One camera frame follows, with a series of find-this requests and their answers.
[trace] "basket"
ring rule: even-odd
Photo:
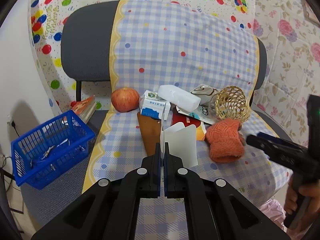
[[[11,143],[17,185],[44,188],[88,156],[88,140],[93,137],[93,131],[72,110],[20,136]]]
[[[215,110],[220,119],[229,117],[245,122],[250,116],[250,108],[245,95],[239,87],[235,86],[226,87],[217,94]]]

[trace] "red apple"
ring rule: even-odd
[[[129,112],[139,107],[139,93],[133,88],[120,88],[112,92],[111,102],[118,112]]]

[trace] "wicker basket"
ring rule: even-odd
[[[226,87],[217,94],[215,110],[220,119],[229,117],[241,122],[249,119],[251,111],[243,91],[235,86]]]

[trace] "blue plastic basket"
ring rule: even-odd
[[[20,136],[11,143],[17,185],[44,188],[88,156],[88,140],[93,137],[93,131],[72,110]],[[55,147],[42,159],[51,146]]]

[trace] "white plastic container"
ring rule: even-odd
[[[162,85],[159,87],[158,96],[177,105],[178,107],[192,112],[200,104],[200,97],[197,97],[174,85]]]

